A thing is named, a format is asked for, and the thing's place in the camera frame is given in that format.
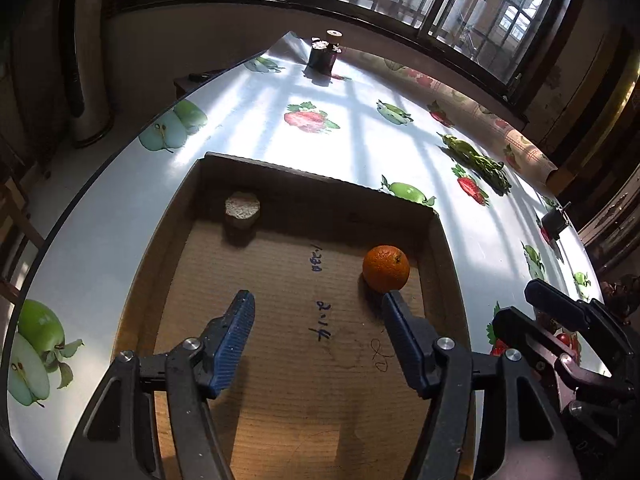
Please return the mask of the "green leafy vegetable bunch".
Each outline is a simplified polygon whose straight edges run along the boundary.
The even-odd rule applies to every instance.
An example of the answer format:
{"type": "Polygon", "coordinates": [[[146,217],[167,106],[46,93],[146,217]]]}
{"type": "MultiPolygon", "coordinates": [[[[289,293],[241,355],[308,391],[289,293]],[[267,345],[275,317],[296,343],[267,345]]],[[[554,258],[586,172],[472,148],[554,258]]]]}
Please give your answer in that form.
{"type": "Polygon", "coordinates": [[[442,142],[448,150],[478,176],[485,180],[494,191],[503,196],[511,192],[512,184],[506,176],[504,163],[477,151],[474,146],[451,134],[442,136],[442,142]]]}

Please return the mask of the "fruit print tablecloth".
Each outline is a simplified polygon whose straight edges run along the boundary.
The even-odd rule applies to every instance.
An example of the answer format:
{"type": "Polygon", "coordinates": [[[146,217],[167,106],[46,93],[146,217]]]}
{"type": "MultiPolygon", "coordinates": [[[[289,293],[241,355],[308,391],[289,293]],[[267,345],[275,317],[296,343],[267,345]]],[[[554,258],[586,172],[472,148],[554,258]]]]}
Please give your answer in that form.
{"type": "Polygon", "coordinates": [[[79,340],[74,380],[43,406],[9,402],[11,436],[42,478],[53,479],[80,412],[114,347],[134,272],[153,229],[192,164],[207,153],[272,162],[379,190],[401,182],[435,202],[458,272],[471,342],[488,346],[492,307],[522,304],[530,278],[574,298],[600,298],[573,228],[548,243],[541,218],[552,163],[518,129],[442,82],[378,56],[348,52],[327,84],[303,74],[293,34],[223,73],[191,101],[205,125],[180,148],[150,151],[131,117],[83,152],[58,156],[37,185],[32,215],[52,244],[18,281],[79,340]],[[511,192],[498,195],[442,142],[451,134],[504,163],[511,192]]]}

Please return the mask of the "small beige cylinder piece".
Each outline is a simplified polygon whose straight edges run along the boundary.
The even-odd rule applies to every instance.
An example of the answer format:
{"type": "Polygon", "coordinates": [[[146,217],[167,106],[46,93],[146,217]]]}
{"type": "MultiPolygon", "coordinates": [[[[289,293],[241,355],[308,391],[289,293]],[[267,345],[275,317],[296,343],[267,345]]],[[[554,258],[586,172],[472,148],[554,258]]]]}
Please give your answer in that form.
{"type": "Polygon", "coordinates": [[[253,193],[234,192],[224,201],[224,216],[237,229],[249,229],[260,214],[260,201],[253,193]]]}

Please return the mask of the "white pipe column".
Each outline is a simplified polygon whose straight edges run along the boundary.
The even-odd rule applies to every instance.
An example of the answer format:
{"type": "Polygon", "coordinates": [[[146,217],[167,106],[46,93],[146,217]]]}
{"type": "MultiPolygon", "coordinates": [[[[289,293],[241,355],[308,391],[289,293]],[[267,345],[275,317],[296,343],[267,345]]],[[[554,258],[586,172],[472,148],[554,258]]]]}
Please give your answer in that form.
{"type": "Polygon", "coordinates": [[[73,141],[84,148],[111,129],[102,54],[103,0],[75,0],[74,47],[80,107],[72,119],[73,141]]]}

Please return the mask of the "dark jar with spools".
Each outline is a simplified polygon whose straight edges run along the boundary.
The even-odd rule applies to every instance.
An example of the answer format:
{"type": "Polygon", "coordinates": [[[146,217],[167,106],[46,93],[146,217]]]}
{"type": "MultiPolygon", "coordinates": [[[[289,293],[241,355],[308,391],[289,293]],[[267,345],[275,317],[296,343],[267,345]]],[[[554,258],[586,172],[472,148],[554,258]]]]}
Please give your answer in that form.
{"type": "Polygon", "coordinates": [[[311,50],[307,67],[323,76],[332,76],[333,66],[342,53],[343,34],[336,29],[328,29],[323,37],[311,38],[311,50]]]}

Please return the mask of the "brown cardboard box tray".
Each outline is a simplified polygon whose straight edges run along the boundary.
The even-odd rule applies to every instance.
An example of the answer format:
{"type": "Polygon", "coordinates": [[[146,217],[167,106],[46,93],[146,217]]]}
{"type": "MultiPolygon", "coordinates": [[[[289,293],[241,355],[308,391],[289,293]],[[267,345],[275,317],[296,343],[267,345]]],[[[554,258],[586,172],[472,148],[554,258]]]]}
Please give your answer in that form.
{"type": "Polygon", "coordinates": [[[255,321],[231,386],[210,404],[239,479],[399,479],[428,404],[410,389],[363,281],[376,246],[401,249],[411,312],[469,340],[439,216],[370,188],[231,156],[206,155],[160,219],[115,346],[150,356],[221,316],[235,294],[255,321]],[[260,201],[246,230],[224,216],[234,192],[260,201]]]}

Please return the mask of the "large orange tangerine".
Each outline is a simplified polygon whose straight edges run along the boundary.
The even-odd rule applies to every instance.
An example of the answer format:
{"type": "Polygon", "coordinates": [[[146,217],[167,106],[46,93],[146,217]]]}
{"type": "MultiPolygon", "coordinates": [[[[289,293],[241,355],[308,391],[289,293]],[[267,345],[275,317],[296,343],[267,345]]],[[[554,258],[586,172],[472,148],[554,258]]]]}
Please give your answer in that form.
{"type": "Polygon", "coordinates": [[[370,249],[362,260],[362,276],[370,288],[385,294],[402,289],[410,275],[405,253],[395,246],[381,245],[370,249]]]}

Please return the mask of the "small black cup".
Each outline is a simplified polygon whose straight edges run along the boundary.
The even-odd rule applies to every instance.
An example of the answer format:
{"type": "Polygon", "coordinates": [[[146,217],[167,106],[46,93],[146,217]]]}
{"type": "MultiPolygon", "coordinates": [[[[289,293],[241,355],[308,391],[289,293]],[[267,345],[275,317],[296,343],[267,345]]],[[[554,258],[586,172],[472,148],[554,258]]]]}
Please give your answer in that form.
{"type": "Polygon", "coordinates": [[[542,228],[552,240],[559,240],[560,234],[569,224],[570,218],[567,217],[565,209],[560,204],[550,207],[541,218],[542,228]]]}

